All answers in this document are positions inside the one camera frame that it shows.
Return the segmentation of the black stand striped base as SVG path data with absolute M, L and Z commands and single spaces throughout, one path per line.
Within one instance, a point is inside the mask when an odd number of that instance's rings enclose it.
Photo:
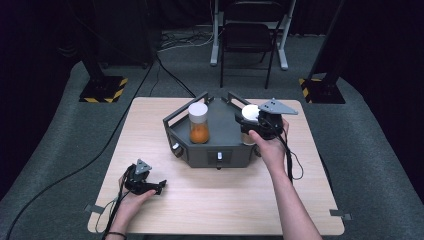
M 79 96 L 79 101 L 88 103 L 117 102 L 128 79 L 122 76 L 106 76 L 90 51 L 82 52 L 81 59 L 89 74 L 89 80 Z
M 329 48 L 329 41 L 333 35 L 334 28 L 337 24 L 339 15 L 343 9 L 345 0 L 341 0 L 335 16 L 330 24 L 324 42 L 318 52 L 317 58 L 308 74 L 304 79 L 300 79 L 299 83 L 302 87 L 302 93 L 307 103 L 310 104 L 344 104 L 345 100 L 337 87 L 339 63 L 335 63 L 330 67 L 322 79 L 315 79 L 318 67 L 324 63 L 325 52 Z

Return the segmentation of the person's left hand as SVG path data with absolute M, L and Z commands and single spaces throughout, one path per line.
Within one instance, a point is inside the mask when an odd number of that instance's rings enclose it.
M 141 195 L 128 193 L 121 201 L 115 215 L 112 229 L 117 230 L 120 233 L 125 233 L 133 218 L 140 211 L 143 203 L 155 194 L 155 190 L 149 190 Z

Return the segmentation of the orange spice jar white lid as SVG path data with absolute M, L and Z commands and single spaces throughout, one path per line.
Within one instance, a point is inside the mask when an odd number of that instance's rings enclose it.
M 207 122 L 208 106 L 203 102 L 192 103 L 188 108 L 190 120 L 189 137 L 193 143 L 203 144 L 209 140 Z

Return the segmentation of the black folding chair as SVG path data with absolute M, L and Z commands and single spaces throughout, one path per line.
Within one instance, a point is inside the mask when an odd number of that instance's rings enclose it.
M 227 53 L 261 53 L 260 63 L 269 53 L 264 86 L 265 89 L 268 88 L 277 35 L 286 10 L 286 5 L 276 0 L 237 0 L 224 9 L 220 43 L 220 87 L 224 83 Z

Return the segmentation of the person's right hand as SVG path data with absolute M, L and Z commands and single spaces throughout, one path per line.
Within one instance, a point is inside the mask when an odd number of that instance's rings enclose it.
M 272 140 L 264 140 L 255 130 L 249 131 L 250 137 L 259 147 L 262 159 L 271 175 L 285 174 L 286 147 L 284 144 L 287 140 L 289 125 L 285 119 L 282 120 L 282 123 L 282 134 Z

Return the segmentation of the spice jar white spout lid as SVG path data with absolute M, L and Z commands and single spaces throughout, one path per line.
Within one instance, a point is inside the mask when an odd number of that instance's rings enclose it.
M 249 104 L 242 108 L 241 114 L 246 118 L 246 121 L 241 123 L 253 123 L 258 124 L 259 108 L 257 105 Z M 253 145 L 254 140 L 248 134 L 241 132 L 241 141 L 245 145 Z

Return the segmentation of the white desk leg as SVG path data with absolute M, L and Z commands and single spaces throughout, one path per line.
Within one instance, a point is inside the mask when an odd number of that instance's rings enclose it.
M 212 30 L 213 30 L 213 38 L 212 38 L 212 48 L 210 55 L 210 65 L 212 67 L 217 66 L 218 64 L 218 55 L 219 55 L 219 0 L 211 0 L 211 4 L 213 5 L 212 12 Z
M 289 2 L 290 2 L 289 10 L 284 15 L 284 19 L 282 21 L 283 33 L 282 33 L 281 41 L 278 44 L 278 56 L 279 56 L 280 68 L 283 71 L 287 71 L 288 68 L 289 68 L 287 57 L 286 57 L 286 52 L 285 52 L 285 46 L 286 46 L 286 41 L 287 41 L 287 38 L 288 38 L 288 35 L 289 35 L 289 29 L 290 29 L 290 25 L 291 25 L 291 21 L 292 21 L 292 17 L 293 17 L 293 12 L 294 12 L 297 0 L 289 0 Z

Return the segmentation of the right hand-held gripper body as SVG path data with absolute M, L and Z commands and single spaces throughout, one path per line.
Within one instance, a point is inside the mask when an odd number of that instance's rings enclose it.
M 272 140 L 283 132 L 282 115 L 297 115 L 298 111 L 272 98 L 257 105 L 259 108 L 257 132 L 264 140 Z

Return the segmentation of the dark grey corner rack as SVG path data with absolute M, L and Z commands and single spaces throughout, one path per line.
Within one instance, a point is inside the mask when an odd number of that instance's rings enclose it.
M 190 140 L 188 108 L 192 103 L 203 102 L 208 106 L 207 122 L 209 140 L 196 144 Z M 235 115 L 251 104 L 239 96 L 229 93 L 226 98 L 215 99 L 207 93 L 186 103 L 163 119 L 169 147 L 175 157 L 192 168 L 244 168 L 260 155 L 255 145 L 241 141 L 240 123 Z

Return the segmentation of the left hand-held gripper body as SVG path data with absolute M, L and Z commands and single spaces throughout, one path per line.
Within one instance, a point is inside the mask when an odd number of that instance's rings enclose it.
M 146 181 L 152 167 L 143 160 L 138 159 L 128 168 L 124 185 L 127 190 L 136 195 L 141 195 L 150 190 L 157 190 L 157 185 Z

